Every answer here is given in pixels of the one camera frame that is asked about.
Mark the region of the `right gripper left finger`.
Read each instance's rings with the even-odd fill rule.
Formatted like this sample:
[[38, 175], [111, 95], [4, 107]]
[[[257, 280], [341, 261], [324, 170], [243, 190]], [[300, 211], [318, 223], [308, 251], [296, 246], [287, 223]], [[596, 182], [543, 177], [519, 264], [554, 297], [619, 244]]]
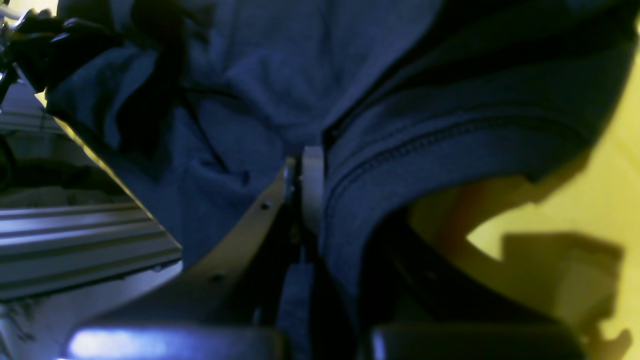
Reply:
[[320, 225], [324, 153], [306, 146], [197, 264], [77, 326], [65, 360], [288, 360], [276, 327], [288, 268]]

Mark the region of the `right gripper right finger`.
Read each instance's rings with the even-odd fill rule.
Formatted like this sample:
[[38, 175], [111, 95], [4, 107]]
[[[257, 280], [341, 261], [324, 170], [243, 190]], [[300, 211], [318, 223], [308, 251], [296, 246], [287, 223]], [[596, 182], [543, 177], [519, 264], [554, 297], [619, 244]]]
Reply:
[[365, 360], [585, 360], [566, 325], [471, 278], [398, 215], [365, 249]]

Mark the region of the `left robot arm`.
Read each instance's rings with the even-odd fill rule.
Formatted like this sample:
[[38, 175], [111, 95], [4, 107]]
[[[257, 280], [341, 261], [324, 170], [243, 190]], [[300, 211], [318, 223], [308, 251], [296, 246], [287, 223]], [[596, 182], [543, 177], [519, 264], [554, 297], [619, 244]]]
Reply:
[[46, 8], [17, 11], [1, 2], [1, 98], [18, 82], [35, 94], [55, 87], [97, 55], [122, 45], [122, 37], [100, 19]]

